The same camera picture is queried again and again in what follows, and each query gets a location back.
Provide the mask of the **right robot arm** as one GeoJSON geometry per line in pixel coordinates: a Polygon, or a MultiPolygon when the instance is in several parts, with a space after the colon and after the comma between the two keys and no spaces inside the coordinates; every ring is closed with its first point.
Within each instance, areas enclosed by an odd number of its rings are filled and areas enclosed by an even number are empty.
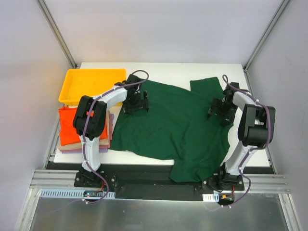
{"type": "Polygon", "coordinates": [[[214,98],[207,113],[221,118],[221,125],[232,125],[237,109],[242,111],[238,126],[238,144],[231,157],[223,163],[218,172],[217,186],[229,189],[242,176],[243,169],[251,156],[267,148],[274,134],[276,109],[265,106],[255,99],[249,91],[239,88],[239,83],[227,83],[222,100],[214,98]]]}

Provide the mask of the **green t-shirt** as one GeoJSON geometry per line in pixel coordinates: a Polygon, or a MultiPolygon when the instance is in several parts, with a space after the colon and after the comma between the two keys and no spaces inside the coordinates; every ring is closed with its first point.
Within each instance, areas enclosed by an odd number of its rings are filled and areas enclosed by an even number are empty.
{"type": "Polygon", "coordinates": [[[117,118],[111,149],[173,160],[170,178],[198,182],[212,176],[225,159],[231,127],[208,116],[214,98],[223,98],[217,77],[190,81],[190,89],[146,81],[149,109],[117,118]]]}

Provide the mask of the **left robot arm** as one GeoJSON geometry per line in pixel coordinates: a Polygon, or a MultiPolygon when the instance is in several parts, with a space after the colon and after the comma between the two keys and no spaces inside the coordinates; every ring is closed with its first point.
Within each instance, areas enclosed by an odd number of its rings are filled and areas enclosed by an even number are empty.
{"type": "Polygon", "coordinates": [[[141,84],[114,85],[110,90],[93,97],[81,97],[73,127],[81,140],[83,163],[82,168],[89,171],[85,182],[91,187],[101,184],[102,176],[96,172],[101,165],[99,157],[99,137],[101,136],[107,112],[118,103],[123,104],[123,111],[132,114],[137,110],[149,110],[148,92],[141,92],[141,84]]]}

